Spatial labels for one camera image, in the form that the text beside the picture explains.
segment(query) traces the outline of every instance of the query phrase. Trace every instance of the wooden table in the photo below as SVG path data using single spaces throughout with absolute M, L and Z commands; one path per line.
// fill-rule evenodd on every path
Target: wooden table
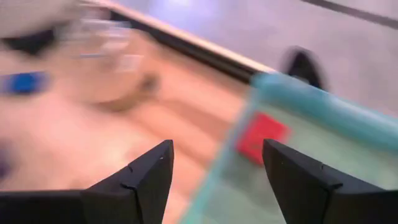
M 49 87 L 32 96 L 0 96 L 0 138 L 12 172 L 3 190 L 80 189 L 116 172 L 164 139 L 175 165 L 164 223 L 176 223 L 244 106 L 248 86 L 170 49 L 162 49 L 160 90 L 115 113 L 79 100 L 77 69 L 61 46 L 42 60 L 0 51 L 1 68 L 46 71 Z M 11 70 L 3 69 L 1 73 Z

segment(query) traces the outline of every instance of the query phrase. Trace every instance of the gray floor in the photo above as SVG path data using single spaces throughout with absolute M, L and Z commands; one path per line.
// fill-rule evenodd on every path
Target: gray floor
M 273 68 L 316 53 L 331 92 L 398 115 L 398 30 L 300 0 L 115 0 Z M 396 0 L 331 0 L 398 19 Z

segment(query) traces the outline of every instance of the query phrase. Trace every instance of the transparent container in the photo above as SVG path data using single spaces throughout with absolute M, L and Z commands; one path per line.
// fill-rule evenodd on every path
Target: transparent container
M 130 108 L 159 73 L 160 48 L 128 22 L 84 17 L 66 34 L 74 95 L 111 110 Z

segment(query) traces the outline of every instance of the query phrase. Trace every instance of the red cube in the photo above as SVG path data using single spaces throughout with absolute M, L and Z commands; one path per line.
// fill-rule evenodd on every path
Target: red cube
M 285 142 L 287 133 L 288 128 L 285 125 L 264 113 L 256 112 L 238 142 L 237 149 L 256 164 L 264 165 L 262 161 L 264 139 Z

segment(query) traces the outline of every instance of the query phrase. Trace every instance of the black object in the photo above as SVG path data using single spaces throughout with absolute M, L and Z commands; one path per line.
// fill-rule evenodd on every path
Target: black object
M 1 192 L 0 223 L 162 223 L 173 161 L 167 140 L 86 190 Z
M 55 24 L 36 33 L 20 37 L 7 37 L 1 40 L 11 49 L 23 52 L 31 57 L 39 57 L 42 53 L 53 46 L 57 41 L 55 30 L 65 24 Z
M 274 140 L 262 153 L 287 224 L 398 223 L 398 191 L 340 172 Z
M 315 57 L 309 50 L 297 47 L 288 52 L 286 64 L 282 69 L 287 75 L 297 77 L 308 81 L 308 84 L 315 86 L 321 90 L 325 90 L 325 85 L 322 83 L 322 75 L 318 64 L 315 62 Z

